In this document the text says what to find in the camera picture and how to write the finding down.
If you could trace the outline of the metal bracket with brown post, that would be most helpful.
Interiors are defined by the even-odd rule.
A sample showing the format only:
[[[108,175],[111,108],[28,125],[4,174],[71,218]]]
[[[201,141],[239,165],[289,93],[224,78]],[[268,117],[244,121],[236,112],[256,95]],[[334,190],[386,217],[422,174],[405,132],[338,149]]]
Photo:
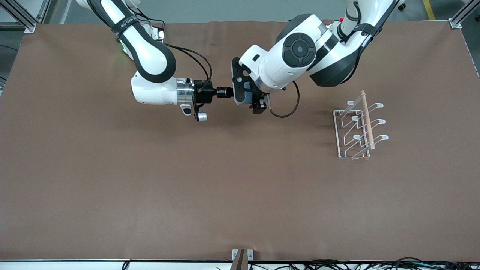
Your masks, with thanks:
[[[249,270],[249,262],[253,259],[253,249],[233,249],[230,270]]]

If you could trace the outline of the brown table cover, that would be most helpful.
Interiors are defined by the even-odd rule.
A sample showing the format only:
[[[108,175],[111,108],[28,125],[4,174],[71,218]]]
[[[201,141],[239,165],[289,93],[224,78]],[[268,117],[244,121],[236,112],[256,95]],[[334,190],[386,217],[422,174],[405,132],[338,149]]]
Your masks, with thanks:
[[[480,79],[446,21],[387,22],[351,80],[298,79],[289,118],[232,99],[198,123],[138,103],[102,24],[25,35],[0,99],[0,258],[480,261]],[[386,124],[337,156],[360,91]]]

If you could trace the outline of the aluminium frame rail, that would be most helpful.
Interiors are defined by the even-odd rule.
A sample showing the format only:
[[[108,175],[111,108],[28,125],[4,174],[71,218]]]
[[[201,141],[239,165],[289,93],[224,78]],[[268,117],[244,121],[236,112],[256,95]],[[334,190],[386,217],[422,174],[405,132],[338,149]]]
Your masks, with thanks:
[[[52,0],[0,0],[0,30],[34,33],[45,21]]]
[[[461,29],[461,22],[480,7],[480,0],[461,0],[463,6],[448,19],[451,29]]]

